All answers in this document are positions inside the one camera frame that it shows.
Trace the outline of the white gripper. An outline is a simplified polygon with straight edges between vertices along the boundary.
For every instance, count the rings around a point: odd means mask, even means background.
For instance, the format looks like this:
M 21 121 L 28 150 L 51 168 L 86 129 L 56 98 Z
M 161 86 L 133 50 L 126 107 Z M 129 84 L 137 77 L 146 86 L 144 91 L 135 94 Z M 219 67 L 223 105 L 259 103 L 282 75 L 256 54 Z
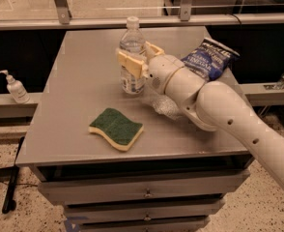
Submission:
M 138 54 L 117 48 L 118 63 L 135 78 L 148 75 L 147 83 L 162 95 L 172 75 L 183 68 L 185 64 L 173 55 L 162 55 L 164 50 L 152 43 L 145 42 L 145 50 L 146 53 Z

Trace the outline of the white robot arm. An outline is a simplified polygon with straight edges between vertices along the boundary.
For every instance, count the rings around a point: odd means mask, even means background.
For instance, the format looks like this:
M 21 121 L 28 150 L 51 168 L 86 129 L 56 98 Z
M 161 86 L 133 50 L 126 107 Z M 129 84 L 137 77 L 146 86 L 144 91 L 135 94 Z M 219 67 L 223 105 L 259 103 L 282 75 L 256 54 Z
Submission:
M 145 54 L 116 49 L 119 64 L 147 81 L 148 100 L 170 118 L 181 114 L 204 131 L 233 135 L 284 190 L 284 137 L 219 77 L 238 52 L 206 38 L 183 59 L 144 43 Z

